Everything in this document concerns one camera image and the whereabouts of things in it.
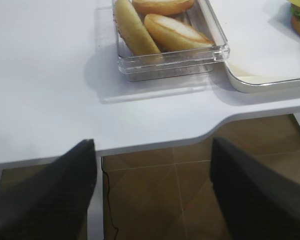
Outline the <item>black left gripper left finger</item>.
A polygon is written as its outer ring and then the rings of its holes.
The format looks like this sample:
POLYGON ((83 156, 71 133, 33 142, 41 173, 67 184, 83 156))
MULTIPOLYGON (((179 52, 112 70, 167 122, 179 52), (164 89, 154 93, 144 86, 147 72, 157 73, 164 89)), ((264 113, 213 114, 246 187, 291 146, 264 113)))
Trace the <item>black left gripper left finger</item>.
POLYGON ((76 240, 96 182, 95 144, 85 139, 0 192, 0 240, 76 240))

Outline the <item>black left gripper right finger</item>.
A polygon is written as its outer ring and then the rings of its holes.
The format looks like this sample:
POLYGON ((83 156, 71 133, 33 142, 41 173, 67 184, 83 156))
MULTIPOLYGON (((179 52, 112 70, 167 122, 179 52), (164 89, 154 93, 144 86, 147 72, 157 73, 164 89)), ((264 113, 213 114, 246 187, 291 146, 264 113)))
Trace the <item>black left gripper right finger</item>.
POLYGON ((234 240, 300 240, 300 184, 222 137, 212 141, 210 180, 234 240))

